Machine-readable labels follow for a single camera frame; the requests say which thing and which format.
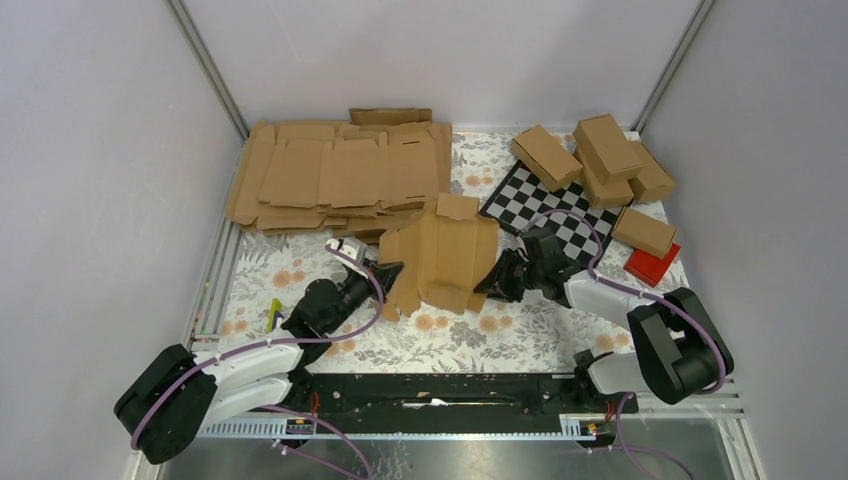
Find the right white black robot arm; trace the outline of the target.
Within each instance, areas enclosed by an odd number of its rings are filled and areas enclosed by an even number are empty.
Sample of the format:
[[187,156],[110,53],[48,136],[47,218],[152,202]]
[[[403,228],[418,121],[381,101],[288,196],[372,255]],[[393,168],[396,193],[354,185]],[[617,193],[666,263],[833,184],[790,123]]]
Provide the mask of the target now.
[[716,391],[734,360],[704,305],[686,287],[663,295],[602,277],[591,264],[569,258],[547,228],[534,228],[523,245],[504,250],[475,290],[515,303],[538,290],[549,301],[614,322],[630,332],[633,350],[577,358],[575,402],[597,412],[615,394],[649,391],[674,405]]

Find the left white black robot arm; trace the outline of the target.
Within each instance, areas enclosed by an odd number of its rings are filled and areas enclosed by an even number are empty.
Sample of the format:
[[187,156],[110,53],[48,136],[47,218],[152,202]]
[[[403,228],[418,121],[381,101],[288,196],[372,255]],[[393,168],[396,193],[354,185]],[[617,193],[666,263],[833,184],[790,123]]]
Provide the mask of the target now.
[[132,449],[161,464],[219,421],[266,405],[301,409],[310,397],[307,366],[341,341],[337,330],[367,300],[375,300],[375,312],[382,312],[403,269],[401,262],[365,259],[349,267],[341,282],[315,280],[264,339],[224,353],[200,355],[182,344],[168,346],[113,407]]

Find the brown cardboard box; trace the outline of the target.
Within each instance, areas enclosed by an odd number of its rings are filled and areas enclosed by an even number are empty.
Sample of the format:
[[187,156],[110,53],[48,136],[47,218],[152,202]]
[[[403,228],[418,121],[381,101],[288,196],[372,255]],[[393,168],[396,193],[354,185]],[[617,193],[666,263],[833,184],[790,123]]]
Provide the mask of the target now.
[[476,197],[442,193],[381,235],[378,262],[404,264],[383,319],[410,317],[423,303],[458,315],[481,312],[486,295],[474,289],[495,266],[500,227],[479,210]]

